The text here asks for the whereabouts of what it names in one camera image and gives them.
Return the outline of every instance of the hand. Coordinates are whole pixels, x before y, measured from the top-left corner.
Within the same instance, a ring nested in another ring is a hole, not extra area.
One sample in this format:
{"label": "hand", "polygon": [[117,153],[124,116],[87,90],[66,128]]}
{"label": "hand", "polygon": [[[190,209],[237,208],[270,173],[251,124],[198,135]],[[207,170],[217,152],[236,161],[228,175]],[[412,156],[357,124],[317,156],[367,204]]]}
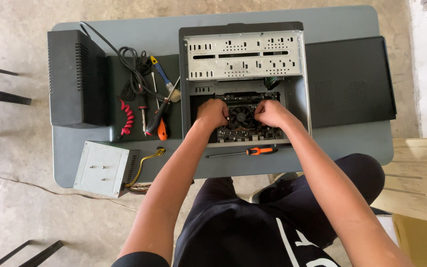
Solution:
{"label": "hand", "polygon": [[255,120],[271,127],[281,128],[288,117],[294,116],[276,100],[263,100],[255,110]]}
{"label": "hand", "polygon": [[228,124],[226,117],[228,117],[227,104],[220,99],[209,99],[199,106],[196,122],[202,122],[213,131],[217,127]]}

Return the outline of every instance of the black shirt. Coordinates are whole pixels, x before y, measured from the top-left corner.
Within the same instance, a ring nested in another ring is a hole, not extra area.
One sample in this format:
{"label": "black shirt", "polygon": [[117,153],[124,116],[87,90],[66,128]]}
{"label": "black shirt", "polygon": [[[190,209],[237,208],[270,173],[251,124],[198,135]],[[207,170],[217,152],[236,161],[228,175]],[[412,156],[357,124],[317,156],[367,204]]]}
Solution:
{"label": "black shirt", "polygon": [[[163,257],[134,252],[112,267],[168,267]],[[322,249],[307,240],[282,212],[244,200],[197,205],[177,239],[175,267],[338,267]]]}

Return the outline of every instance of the forearm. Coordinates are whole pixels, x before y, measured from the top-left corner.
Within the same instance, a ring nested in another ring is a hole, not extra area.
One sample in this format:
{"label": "forearm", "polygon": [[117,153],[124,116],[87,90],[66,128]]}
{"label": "forearm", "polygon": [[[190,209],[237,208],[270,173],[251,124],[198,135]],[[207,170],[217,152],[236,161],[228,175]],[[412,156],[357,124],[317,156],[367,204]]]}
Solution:
{"label": "forearm", "polygon": [[161,255],[170,263],[175,222],[211,132],[200,121],[193,124],[181,146],[154,179],[119,257],[147,251]]}
{"label": "forearm", "polygon": [[354,266],[408,266],[365,199],[347,175],[325,154],[292,115],[284,132],[303,167],[307,182],[340,237]]}

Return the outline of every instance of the shoe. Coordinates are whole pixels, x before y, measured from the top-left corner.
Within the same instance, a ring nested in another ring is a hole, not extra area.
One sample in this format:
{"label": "shoe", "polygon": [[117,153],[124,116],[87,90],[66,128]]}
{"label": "shoe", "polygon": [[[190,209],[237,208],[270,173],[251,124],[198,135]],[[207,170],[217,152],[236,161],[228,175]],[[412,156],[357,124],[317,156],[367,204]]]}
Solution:
{"label": "shoe", "polygon": [[297,173],[285,173],[281,176],[279,176],[276,181],[274,181],[274,183],[268,185],[267,187],[257,190],[255,192],[252,193],[252,195],[250,196],[250,203],[254,203],[254,204],[260,204],[259,203],[259,196],[261,195],[261,193],[263,193],[264,190],[266,190],[267,188],[272,188],[272,187],[276,187],[278,186],[279,182],[282,180],[294,180],[298,178],[298,174]]}

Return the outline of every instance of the cpu fan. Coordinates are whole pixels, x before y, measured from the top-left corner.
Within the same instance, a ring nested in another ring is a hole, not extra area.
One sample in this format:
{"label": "cpu fan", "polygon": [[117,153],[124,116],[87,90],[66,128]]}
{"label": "cpu fan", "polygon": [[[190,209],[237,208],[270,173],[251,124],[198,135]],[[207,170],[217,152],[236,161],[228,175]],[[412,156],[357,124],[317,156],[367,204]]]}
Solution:
{"label": "cpu fan", "polygon": [[234,128],[248,128],[253,125],[252,111],[246,106],[237,106],[230,111],[230,121]]}

